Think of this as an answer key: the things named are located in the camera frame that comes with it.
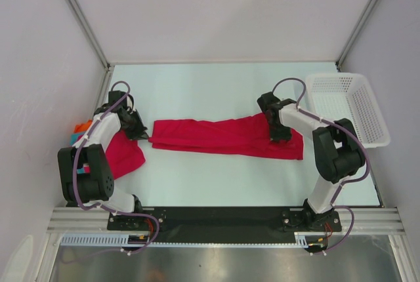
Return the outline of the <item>white perforated plastic basket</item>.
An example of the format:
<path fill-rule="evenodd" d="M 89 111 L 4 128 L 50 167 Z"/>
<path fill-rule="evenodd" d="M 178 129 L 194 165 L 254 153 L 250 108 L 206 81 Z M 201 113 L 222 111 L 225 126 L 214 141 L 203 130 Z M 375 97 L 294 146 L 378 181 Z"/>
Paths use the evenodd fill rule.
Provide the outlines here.
<path fill-rule="evenodd" d="M 365 148 L 390 144 L 387 125 L 369 81 L 357 73 L 319 73 L 306 78 L 307 104 L 328 119 L 352 121 Z"/>

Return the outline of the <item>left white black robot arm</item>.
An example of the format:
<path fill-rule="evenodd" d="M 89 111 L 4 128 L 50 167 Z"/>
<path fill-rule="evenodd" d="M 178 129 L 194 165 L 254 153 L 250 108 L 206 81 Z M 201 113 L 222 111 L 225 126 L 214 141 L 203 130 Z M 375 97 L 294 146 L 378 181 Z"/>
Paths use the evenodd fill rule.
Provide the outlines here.
<path fill-rule="evenodd" d="M 129 228 L 145 221 L 140 199 L 120 190 L 115 180 L 140 168 L 145 158 L 138 141 L 149 138 L 134 99 L 128 92 L 110 91 L 91 124 L 70 147 L 58 151 L 62 193 L 69 207 L 104 207 L 122 214 Z"/>

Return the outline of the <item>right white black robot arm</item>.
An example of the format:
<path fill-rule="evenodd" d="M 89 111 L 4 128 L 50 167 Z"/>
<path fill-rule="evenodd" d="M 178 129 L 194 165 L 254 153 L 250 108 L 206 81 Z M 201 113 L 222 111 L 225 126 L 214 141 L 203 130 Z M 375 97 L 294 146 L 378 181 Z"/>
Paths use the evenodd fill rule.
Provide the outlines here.
<path fill-rule="evenodd" d="M 369 167 L 353 124 L 347 118 L 329 121 L 292 99 L 280 100 L 273 92 L 262 94 L 257 103 L 266 117 L 271 141 L 290 142 L 293 130 L 312 141 L 319 177 L 303 203 L 298 225 L 319 230 L 331 217 L 343 186 L 352 182 L 350 177 Z"/>

